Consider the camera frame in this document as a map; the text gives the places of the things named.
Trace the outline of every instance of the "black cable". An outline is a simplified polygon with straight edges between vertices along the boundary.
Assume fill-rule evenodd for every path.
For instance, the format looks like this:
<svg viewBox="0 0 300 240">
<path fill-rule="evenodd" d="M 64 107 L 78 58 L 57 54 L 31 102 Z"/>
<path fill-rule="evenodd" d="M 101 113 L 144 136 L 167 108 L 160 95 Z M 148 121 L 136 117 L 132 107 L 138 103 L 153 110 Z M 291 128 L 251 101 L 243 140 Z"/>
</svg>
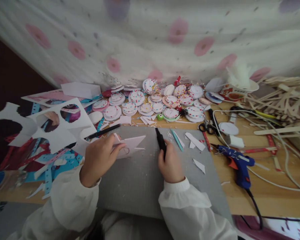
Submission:
<svg viewBox="0 0 300 240">
<path fill-rule="evenodd" d="M 259 222 L 260 222 L 259 229 L 253 229 L 253 228 L 251 228 L 250 225 L 249 225 L 249 223 L 244 219 L 244 217 L 243 217 L 242 215 L 240 215 L 240 216 L 241 216 L 241 218 L 243 219 L 243 221 L 245 222 L 245 224 L 246 224 L 251 230 L 261 231 L 261 230 L 263 229 L 263 221 L 262 221 L 262 216 L 261 216 L 261 214 L 260 214 L 258 205 L 257 205 L 256 201 L 254 200 L 254 197 L 253 197 L 253 195 L 252 195 L 250 189 L 245 189 L 245 190 L 247 191 L 247 193 L 248 193 L 249 197 L 251 198 L 251 200 L 252 200 L 252 202 L 253 202 L 253 205 L 254 205 L 254 207 L 255 207 L 255 209 L 256 209 L 256 211 L 257 211 L 257 215 L 258 215 L 258 217 L 259 217 Z"/>
</svg>

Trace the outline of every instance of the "black pen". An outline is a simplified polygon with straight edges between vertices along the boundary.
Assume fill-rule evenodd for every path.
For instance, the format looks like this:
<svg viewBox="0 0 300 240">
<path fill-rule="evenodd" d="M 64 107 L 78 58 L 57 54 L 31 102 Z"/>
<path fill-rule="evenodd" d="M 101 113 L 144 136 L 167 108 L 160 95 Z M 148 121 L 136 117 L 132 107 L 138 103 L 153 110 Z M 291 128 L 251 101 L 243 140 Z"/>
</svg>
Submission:
<svg viewBox="0 0 300 240">
<path fill-rule="evenodd" d="M 100 131 L 100 132 L 97 132 L 97 133 L 94 133 L 94 134 L 90 135 L 89 138 L 91 139 L 91 138 L 99 137 L 99 136 L 101 136 L 102 134 L 105 134 L 105 133 L 107 133 L 107 132 L 110 132 L 111 130 L 116 129 L 116 128 L 120 127 L 120 126 L 121 126 L 120 124 L 114 125 L 114 126 L 109 127 L 109 128 L 107 128 L 107 129 L 105 129 L 105 130 L 102 130 L 102 131 Z"/>
<path fill-rule="evenodd" d="M 163 135 L 159 132 L 158 128 L 156 128 L 156 133 L 157 133 L 159 148 L 163 150 L 163 161 L 164 161 L 166 158 L 167 146 L 166 143 L 164 142 Z"/>
</svg>

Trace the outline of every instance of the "hand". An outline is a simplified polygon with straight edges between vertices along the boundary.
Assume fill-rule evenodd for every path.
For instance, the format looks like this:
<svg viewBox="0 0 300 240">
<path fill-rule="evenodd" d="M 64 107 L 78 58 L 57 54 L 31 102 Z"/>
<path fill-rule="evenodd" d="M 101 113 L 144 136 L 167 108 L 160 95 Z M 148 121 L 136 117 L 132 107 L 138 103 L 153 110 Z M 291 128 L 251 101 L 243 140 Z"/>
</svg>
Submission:
<svg viewBox="0 0 300 240">
<path fill-rule="evenodd" d="M 112 151 L 115 136 L 101 138 L 86 149 L 84 164 L 80 171 L 80 181 L 85 187 L 92 187 L 110 169 L 125 144 L 119 144 Z"/>
<path fill-rule="evenodd" d="M 183 170 L 181 167 L 181 161 L 174 149 L 172 143 L 168 140 L 164 140 L 167 145 L 167 152 L 165 161 L 163 160 L 163 150 L 160 150 L 158 157 L 158 166 L 164 180 L 167 183 L 178 183 L 185 179 Z"/>
</svg>

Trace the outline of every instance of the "white box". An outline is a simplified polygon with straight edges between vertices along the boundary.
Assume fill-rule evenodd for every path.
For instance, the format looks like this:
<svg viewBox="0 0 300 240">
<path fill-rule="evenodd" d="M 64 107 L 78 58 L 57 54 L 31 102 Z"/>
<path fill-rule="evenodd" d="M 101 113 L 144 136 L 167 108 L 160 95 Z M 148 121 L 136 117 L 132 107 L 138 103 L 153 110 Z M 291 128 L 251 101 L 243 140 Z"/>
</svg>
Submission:
<svg viewBox="0 0 300 240">
<path fill-rule="evenodd" d="M 64 95 L 92 99 L 101 94 L 100 86 L 88 83 L 72 82 L 61 84 Z"/>
</svg>

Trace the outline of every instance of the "glue gun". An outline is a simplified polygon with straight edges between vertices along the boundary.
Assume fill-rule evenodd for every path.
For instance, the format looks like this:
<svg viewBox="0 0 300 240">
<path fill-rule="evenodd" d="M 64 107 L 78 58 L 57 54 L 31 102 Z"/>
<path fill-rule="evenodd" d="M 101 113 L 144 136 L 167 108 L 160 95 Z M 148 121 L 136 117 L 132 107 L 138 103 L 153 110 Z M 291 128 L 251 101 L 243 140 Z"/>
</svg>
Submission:
<svg viewBox="0 0 300 240">
<path fill-rule="evenodd" d="M 215 144 L 211 145 L 214 146 L 219 153 L 222 153 L 231 160 L 229 167 L 232 167 L 236 170 L 236 184 L 244 189 L 249 189 L 251 187 L 251 182 L 247 166 L 254 166 L 254 159 L 249 156 L 244 156 L 242 153 L 237 152 L 236 150 L 228 148 L 226 146 Z"/>
</svg>

